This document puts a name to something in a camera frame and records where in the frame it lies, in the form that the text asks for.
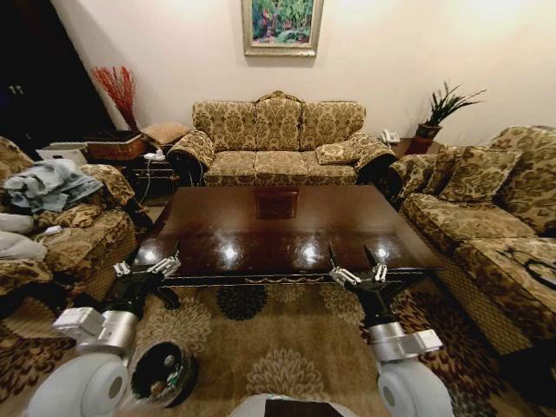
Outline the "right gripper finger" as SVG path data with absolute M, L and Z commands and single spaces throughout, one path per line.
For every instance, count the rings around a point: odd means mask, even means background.
M 380 262 L 374 254 L 370 251 L 367 245 L 363 246 L 368 263 L 371 267 L 370 272 L 367 274 L 367 281 L 385 281 L 387 277 L 387 265 Z
M 331 270 L 329 276 L 339 284 L 361 284 L 361 279 L 348 271 L 347 269 L 337 265 L 335 254 L 331 246 L 328 246 L 329 263 Z

